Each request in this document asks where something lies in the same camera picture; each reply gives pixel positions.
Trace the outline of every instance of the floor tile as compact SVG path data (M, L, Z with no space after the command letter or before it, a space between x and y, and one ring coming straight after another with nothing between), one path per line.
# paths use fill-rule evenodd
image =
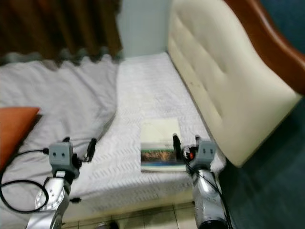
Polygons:
M175 214L179 229L197 229L194 207L176 209Z
M189 203L183 203L183 204L177 204L177 205L174 205L173 207L175 209L181 209L181 208L191 208L191 207L194 207L194 203L192 202L189 202Z
M78 228L78 222L69 222L65 223L61 227L62 229L77 229Z
M144 229L143 216L116 220L119 229Z
M143 214L144 214L143 211L135 211L135 212L131 212L131 213L114 215L114 216L112 216L112 219L113 220L118 220L118 219L133 218L133 217L136 217L136 216L142 216Z
M178 229L173 210L144 215L145 229Z
M93 223L93 224L87 224L87 225L82 225L79 226L79 229L96 229L99 226L99 223Z
M166 206L166 207L159 207L159 208L151 208L151 209L146 209L143 211L144 215L149 215L149 214L154 214L154 213L159 213L159 212L165 212L165 211L172 211L173 206Z
M88 220L81 220L79 226L83 225L99 225L100 223L107 222L111 220L111 216L107 217L101 217L101 218L94 218L94 219L88 219Z

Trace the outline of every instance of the black cable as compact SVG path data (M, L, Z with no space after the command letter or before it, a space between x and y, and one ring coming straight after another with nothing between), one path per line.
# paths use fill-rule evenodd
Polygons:
M7 162L6 164L4 165L3 169L0 171L0 198L2 200L2 202L4 203L4 205L12 210L12 211L15 211L15 212L18 212L18 213L24 213L24 214L30 214L30 213L34 213L36 211L39 211L41 208L43 208L49 201L49 194L46 190L46 188L39 184L38 182L36 181L33 181L33 180L26 180L26 179L19 179L19 180L13 180L13 181L9 181L9 182L6 182L6 183L2 183L2 178L3 178L3 175L7 169L8 166L11 165L11 163L19 156L21 155L25 155L25 154L28 154L28 153L34 153L34 152L42 152L44 154L48 154L48 149L45 148L45 149L35 149L35 150L28 150L28 151L25 151L25 152L22 152L20 154L15 154L14 156L12 156ZM16 183L29 183L29 184L33 184L33 185L36 185L37 187L39 187L44 195L45 195L45 202L43 203L43 205L41 205L39 208L36 208L34 210L29 210L29 211L23 211L23 210L19 210L19 209L16 209L14 207L12 207L7 201L6 199L4 198L4 195L3 195L3 192L2 192L2 188L5 187L5 186L8 186L8 185L11 185L11 184L16 184Z
M232 223L231 223L231 217L230 217L230 213L229 213L229 208L228 208L228 205L224 199L224 196L222 195L221 191L219 190L218 187L216 187L212 182L210 182L207 178L205 178L204 176L200 175L198 171L195 171L191 166L190 166L190 163L188 161L186 161L186 159L184 158L183 156L183 151L184 151L184 148L181 150L181 158L183 159L184 163L186 164L187 168L189 170L191 170L194 174L196 174L198 177L201 177L202 179L204 179L206 182L208 182L211 187L219 194L219 197L224 205L224 210L225 210L225 218L228 222L228 226L229 226L229 229L233 229L233 226L232 226Z

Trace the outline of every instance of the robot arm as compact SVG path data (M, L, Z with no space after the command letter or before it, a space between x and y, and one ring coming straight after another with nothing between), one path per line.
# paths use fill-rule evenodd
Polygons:
M215 177L210 172L216 144L196 137L196 146L187 147L181 152L180 141L173 136L174 149L186 160L187 173L193 179L195 219L199 229L227 229L228 223L222 206Z
M86 162L90 162L95 152L96 139L92 139ZM61 229L62 216L67 209L70 199L71 184L80 174L81 160L73 153L72 145L66 138L63 142L49 147L49 160L53 177L47 178L45 188L49 200L43 208L32 214L26 229ZM45 203L46 197L40 191L35 200L35 207Z

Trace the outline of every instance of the wooden headboard frame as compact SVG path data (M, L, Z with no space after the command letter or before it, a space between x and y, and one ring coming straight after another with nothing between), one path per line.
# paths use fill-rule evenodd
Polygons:
M305 56L279 33L260 0L224 0L261 59L296 92L305 95Z

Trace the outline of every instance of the brown curtain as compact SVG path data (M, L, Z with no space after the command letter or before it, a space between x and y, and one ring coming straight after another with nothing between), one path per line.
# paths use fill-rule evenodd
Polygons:
M90 56L107 46L115 56L122 45L115 15L118 0L0 0L0 56L39 52L56 59L62 48Z

